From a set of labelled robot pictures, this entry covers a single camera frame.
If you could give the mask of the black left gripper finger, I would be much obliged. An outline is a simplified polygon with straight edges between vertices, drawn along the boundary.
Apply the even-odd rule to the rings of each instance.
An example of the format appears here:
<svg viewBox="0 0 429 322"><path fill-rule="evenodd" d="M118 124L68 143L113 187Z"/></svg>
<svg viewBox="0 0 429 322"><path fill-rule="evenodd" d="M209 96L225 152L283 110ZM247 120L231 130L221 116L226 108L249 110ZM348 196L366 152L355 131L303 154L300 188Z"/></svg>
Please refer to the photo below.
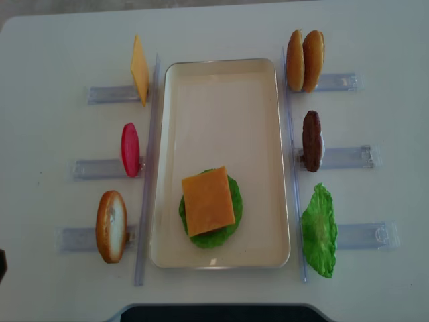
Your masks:
<svg viewBox="0 0 429 322"><path fill-rule="evenodd" d="M3 280L7 271L7 258L5 250L0 249L0 282Z"/></svg>

